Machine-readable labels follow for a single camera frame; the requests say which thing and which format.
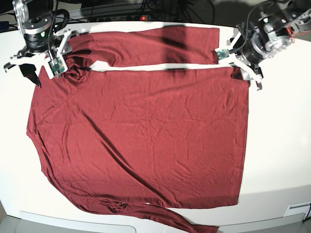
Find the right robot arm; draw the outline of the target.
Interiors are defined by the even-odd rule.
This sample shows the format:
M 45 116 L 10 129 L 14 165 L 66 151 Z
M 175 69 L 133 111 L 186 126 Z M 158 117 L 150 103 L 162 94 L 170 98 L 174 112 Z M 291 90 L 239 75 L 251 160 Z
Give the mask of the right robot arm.
M 17 28 L 26 45 L 3 68 L 8 71 L 18 66 L 24 77 L 40 87 L 36 67 L 44 67 L 50 79 L 65 73 L 68 66 L 64 56 L 72 52 L 69 40 L 79 36 L 79 32 L 67 29 L 57 36 L 70 20 L 69 12 L 58 8 L 58 1 L 14 0 L 12 4 Z

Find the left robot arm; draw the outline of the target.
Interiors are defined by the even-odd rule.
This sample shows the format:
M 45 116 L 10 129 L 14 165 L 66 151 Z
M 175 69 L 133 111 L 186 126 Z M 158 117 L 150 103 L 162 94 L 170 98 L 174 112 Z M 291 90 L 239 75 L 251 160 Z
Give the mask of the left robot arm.
M 238 79 L 254 80 L 262 89 L 263 73 L 259 64 L 273 58 L 294 42 L 294 35 L 311 30 L 311 2 L 287 0 L 282 9 L 279 0 L 266 0 L 256 5 L 259 9 L 257 22 L 247 19 L 237 25 L 238 33 L 231 38 L 227 48 L 217 48 L 217 60 L 241 70 Z

